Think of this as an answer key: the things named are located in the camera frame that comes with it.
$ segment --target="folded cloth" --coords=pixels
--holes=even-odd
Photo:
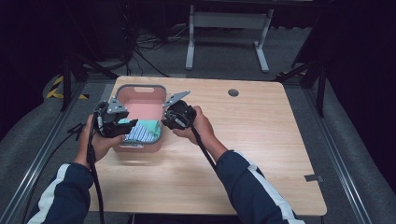
[[[119,123],[129,122],[129,119],[121,119]],[[124,141],[142,143],[155,142],[161,135],[160,121],[156,119],[139,119]]]

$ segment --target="sleeve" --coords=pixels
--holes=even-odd
[[[28,224],[83,223],[90,208],[93,177],[78,163],[63,164],[32,210]]]
[[[296,219],[290,205],[264,178],[257,165],[239,152],[230,150],[221,155],[216,173],[243,223],[304,223]]]

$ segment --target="metal stand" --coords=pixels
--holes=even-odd
[[[186,69],[191,70],[194,58],[194,28],[195,27],[224,27],[224,28],[243,28],[260,29],[262,35],[259,41],[254,42],[254,48],[264,73],[268,73],[269,68],[262,51],[265,37],[271,23],[273,9],[268,10],[267,14],[241,14],[241,13],[216,13],[216,12],[195,12],[194,6],[190,7],[190,41],[187,49]]]

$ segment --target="wooden table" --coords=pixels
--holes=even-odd
[[[199,105],[216,136],[254,161],[297,215],[323,216],[327,208],[284,88],[275,82],[170,77],[119,77],[122,84],[160,84],[168,97],[190,90],[183,100]],[[236,89],[232,97],[228,90]],[[201,149],[163,128],[154,153],[109,153],[97,162],[105,211],[232,215],[227,194]],[[95,187],[91,211],[98,211]]]

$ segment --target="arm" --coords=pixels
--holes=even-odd
[[[194,127],[201,135],[206,150],[216,162],[216,173],[227,191],[229,200],[243,223],[304,223],[296,220],[289,204],[264,178],[260,169],[242,154],[229,150],[215,136],[209,119],[196,106]],[[191,130],[174,130],[194,144]]]
[[[90,208],[89,189],[93,183],[86,160],[91,124],[92,116],[89,116],[80,135],[74,162],[59,168],[32,210],[28,223],[83,223]],[[120,144],[123,139],[123,135],[104,138],[96,134],[92,139],[96,159],[101,160],[111,147]]]

